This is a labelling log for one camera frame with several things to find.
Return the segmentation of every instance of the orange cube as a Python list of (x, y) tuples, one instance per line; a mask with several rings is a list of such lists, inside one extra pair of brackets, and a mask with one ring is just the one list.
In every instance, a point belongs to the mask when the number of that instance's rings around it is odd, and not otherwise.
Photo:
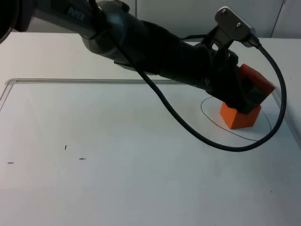
[(223, 103), (220, 114), (230, 129), (240, 129), (253, 126), (260, 110), (261, 106), (258, 105), (249, 114), (242, 114)]

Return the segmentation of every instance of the wall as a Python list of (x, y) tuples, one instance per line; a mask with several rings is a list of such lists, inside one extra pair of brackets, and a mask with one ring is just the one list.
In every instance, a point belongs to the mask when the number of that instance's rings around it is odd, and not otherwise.
[[(300, 0), (123, 1), (130, 6), (132, 15), (161, 25), (179, 36), (208, 33), (216, 25), (216, 11), (222, 6), (229, 6), (256, 28), (259, 37), (301, 38), (301, 25), (297, 17), (301, 8)], [(37, 18), (32, 20), (28, 31), (70, 32)]]
[(286, 0), (273, 32), (273, 38), (301, 38), (300, 0)]

